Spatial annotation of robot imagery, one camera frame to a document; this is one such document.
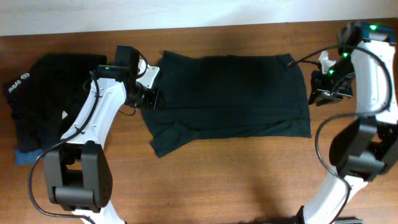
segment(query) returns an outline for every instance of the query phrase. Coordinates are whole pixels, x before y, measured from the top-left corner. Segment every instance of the green led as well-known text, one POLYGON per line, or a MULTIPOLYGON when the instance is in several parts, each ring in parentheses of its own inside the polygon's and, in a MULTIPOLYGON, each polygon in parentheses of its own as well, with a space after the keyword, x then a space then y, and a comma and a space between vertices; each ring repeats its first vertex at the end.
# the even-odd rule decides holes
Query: green led
POLYGON ((376 25, 370 25, 369 28, 370 28, 371 30, 375 31, 375 30, 377 29, 377 26, 376 26, 376 25))

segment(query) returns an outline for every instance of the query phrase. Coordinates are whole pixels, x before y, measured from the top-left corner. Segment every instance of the wooden table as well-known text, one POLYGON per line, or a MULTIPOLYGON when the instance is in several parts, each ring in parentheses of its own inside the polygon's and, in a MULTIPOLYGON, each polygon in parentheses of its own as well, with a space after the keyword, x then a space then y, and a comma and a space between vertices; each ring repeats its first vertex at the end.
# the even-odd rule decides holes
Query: wooden table
MULTIPOLYGON (((398 28, 397 20, 383 21, 398 28)), ((47 52, 105 54, 114 58, 117 45, 139 49, 151 64, 170 50, 190 57, 205 55, 275 55, 303 57, 336 44, 347 24, 304 22, 194 29, 134 30, 0 37, 0 81, 28 71, 47 52)), ((336 58, 336 51, 331 51, 336 58)), ((301 65, 310 93, 310 73, 301 65)), ((310 106, 312 134, 332 114, 355 110, 355 98, 337 105, 310 106)), ((14 166, 17 147, 10 107, 1 96, 0 223, 80 223, 39 214, 27 196, 29 166, 14 166)), ((333 137, 352 119, 340 119, 320 138, 323 155, 333 137)), ((305 138, 241 138, 193 141, 158 159, 141 114, 118 114, 108 134, 105 154, 112 171, 112 202, 128 223, 236 223, 295 215, 317 192, 326 177, 305 138)), ((34 193, 44 209, 52 205, 45 189, 42 163, 34 174, 34 193)), ((366 223, 398 223, 398 166, 360 191, 343 216, 366 223)))

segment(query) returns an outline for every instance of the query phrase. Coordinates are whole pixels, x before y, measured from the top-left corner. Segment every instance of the black cloth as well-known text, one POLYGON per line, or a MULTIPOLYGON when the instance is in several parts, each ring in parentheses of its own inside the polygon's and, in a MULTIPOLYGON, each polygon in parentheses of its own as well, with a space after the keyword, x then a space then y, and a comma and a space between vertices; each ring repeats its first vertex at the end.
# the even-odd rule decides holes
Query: black cloth
POLYGON ((195 139, 311 137, 303 75, 289 54, 189 58, 165 51, 155 86, 160 111, 143 111, 162 157, 195 139))
POLYGON ((106 56, 47 54, 27 74, 3 84, 21 152, 59 142, 88 96, 82 86, 90 77, 89 71, 100 64, 106 64, 106 56), (65 119, 63 111, 68 114, 65 119))

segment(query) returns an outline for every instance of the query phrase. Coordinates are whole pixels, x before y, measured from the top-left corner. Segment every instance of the blue cloth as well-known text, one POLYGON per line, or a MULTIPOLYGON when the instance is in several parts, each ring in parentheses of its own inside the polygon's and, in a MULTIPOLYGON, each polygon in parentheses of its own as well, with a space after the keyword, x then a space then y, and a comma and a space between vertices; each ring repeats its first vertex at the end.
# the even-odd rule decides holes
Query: blue cloth
POLYGON ((20 152, 19 149, 15 149, 15 165, 22 166, 33 163, 36 157, 39 156, 42 151, 43 149, 38 149, 31 152, 20 152))

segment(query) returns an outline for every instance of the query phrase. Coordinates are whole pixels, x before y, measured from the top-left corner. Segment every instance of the robotic arm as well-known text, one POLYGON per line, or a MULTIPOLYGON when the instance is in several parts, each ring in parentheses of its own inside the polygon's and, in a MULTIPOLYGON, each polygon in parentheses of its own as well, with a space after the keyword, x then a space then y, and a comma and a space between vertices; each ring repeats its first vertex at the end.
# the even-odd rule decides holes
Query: robotic arm
MULTIPOLYGON (((333 223, 357 191, 377 175, 388 172, 398 159, 398 108, 392 76, 394 30, 360 22, 350 23, 340 32, 339 44, 341 60, 326 69, 325 73, 312 73, 309 104, 320 106, 337 103, 345 96, 351 97, 351 82, 355 77, 357 112, 383 107, 388 93, 392 93, 391 102, 382 113, 358 117, 334 138, 330 147, 330 162, 335 174, 329 174, 314 199, 298 211, 294 221, 296 224, 333 223), (389 76, 384 74, 382 65, 374 57, 343 47, 347 45, 361 47, 382 58, 389 76), (382 141, 372 142, 375 135, 382 141), (349 183, 350 190, 336 175, 349 183)), ((151 89, 159 68, 148 66, 144 69, 145 76, 139 75, 137 67, 143 68, 142 62, 139 66, 139 56, 140 53, 132 47, 118 46, 115 64, 100 65, 96 69, 99 93, 93 81, 80 114, 62 138, 71 136, 76 127, 85 122, 99 94, 98 105, 88 125, 77 137, 44 157, 50 201, 61 205, 66 211, 90 217, 96 224, 124 223, 109 200, 112 175, 103 152, 114 116, 123 104, 157 110, 161 103, 159 91, 151 89), (67 168, 75 161, 81 161, 81 170, 67 168)))

